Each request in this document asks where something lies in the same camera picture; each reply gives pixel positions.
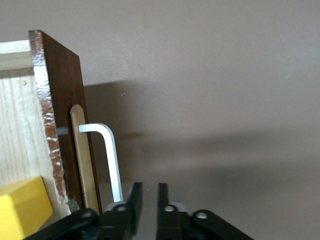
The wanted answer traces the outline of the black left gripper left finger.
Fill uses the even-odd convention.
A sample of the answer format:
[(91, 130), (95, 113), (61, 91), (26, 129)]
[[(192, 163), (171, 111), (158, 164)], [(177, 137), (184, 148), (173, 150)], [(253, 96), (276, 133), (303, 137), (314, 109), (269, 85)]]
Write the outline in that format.
[(135, 182), (125, 202), (115, 202), (98, 215), (83, 208), (26, 237), (27, 240), (130, 240), (142, 210), (142, 183)]

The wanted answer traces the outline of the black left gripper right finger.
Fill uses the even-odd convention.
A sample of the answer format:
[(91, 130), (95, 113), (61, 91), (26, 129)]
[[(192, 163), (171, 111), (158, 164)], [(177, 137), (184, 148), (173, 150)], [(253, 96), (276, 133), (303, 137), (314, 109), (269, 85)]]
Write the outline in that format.
[(170, 203), (168, 184), (158, 184), (157, 240), (250, 240), (251, 237), (207, 209), (191, 215)]

